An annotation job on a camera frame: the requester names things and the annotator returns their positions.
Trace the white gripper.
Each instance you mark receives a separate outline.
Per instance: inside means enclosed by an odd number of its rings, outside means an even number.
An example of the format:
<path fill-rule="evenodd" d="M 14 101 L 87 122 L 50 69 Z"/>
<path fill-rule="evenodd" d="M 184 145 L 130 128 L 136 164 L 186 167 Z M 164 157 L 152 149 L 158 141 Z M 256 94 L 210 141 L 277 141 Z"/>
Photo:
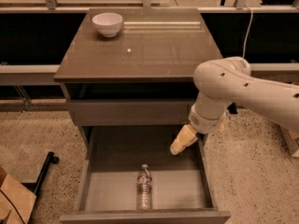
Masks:
<path fill-rule="evenodd" d="M 197 141 L 197 133 L 213 133 L 217 128 L 219 132 L 223 132 L 225 130 L 224 118 L 225 110 L 222 107 L 211 108 L 204 105 L 203 111 L 200 112 L 198 105 L 193 105 L 189 114 L 190 124 L 181 128 L 170 146 L 170 152 L 177 155 L 192 145 Z"/>

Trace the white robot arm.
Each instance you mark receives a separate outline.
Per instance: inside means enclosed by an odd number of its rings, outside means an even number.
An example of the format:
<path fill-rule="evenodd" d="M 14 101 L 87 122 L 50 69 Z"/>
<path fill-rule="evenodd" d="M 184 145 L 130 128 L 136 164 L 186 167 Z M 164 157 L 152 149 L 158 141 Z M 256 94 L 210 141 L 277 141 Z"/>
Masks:
<path fill-rule="evenodd" d="M 199 64 L 193 73 L 199 90 L 189 114 L 189 123 L 170 146 L 174 155 L 214 132 L 223 123 L 228 107 L 236 103 L 264 116 L 289 131 L 299 130 L 299 87 L 253 77 L 249 63 L 231 57 Z"/>

